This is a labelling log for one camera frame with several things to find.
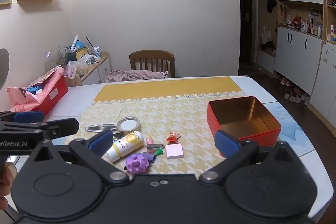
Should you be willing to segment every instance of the human hand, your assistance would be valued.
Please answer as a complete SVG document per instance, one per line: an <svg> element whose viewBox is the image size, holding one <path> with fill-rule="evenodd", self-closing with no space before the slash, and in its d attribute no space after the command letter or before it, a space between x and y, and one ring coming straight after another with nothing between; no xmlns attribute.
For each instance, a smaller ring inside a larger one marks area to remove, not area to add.
<svg viewBox="0 0 336 224"><path fill-rule="evenodd" d="M15 165L7 162L0 182L0 210L6 210L8 208L8 201L5 196L11 192L11 186L16 173Z"/></svg>

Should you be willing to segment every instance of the chair backrest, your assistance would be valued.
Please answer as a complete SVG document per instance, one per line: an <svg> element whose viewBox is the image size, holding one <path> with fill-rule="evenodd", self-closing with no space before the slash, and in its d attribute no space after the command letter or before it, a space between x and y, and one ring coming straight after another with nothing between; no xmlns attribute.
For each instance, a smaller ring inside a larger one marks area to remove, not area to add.
<svg viewBox="0 0 336 224"><path fill-rule="evenodd" d="M172 53L162 50L142 50L133 52L129 55L132 70L137 69L136 62L139 62L140 69L143 69L142 63L144 62L145 70L148 69L148 64L151 65L150 71L165 72L168 71L171 78L175 77L175 57Z"/></svg>

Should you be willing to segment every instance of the dark door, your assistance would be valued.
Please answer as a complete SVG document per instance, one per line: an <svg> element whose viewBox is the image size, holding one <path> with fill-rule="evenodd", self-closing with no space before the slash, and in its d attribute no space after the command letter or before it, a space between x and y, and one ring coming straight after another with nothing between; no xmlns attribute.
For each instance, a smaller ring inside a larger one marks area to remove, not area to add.
<svg viewBox="0 0 336 224"><path fill-rule="evenodd" d="M252 0L240 0L240 63L251 62Z"/></svg>

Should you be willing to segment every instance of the pink square block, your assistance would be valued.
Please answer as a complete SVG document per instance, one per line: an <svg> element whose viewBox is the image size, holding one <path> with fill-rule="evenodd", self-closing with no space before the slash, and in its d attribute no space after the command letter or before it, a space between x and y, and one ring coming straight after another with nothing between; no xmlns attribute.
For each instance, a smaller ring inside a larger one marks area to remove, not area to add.
<svg viewBox="0 0 336 224"><path fill-rule="evenodd" d="M182 144L169 144L166 145L167 159L183 158Z"/></svg>

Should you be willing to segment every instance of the blue marble pattern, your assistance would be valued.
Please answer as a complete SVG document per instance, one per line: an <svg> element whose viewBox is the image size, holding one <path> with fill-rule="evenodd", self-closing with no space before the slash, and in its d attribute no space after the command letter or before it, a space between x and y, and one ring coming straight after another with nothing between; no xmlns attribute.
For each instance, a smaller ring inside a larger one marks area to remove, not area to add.
<svg viewBox="0 0 336 224"><path fill-rule="evenodd" d="M299 157L314 150L306 134L279 102L266 103L264 106L281 124L278 140L288 142Z"/></svg>

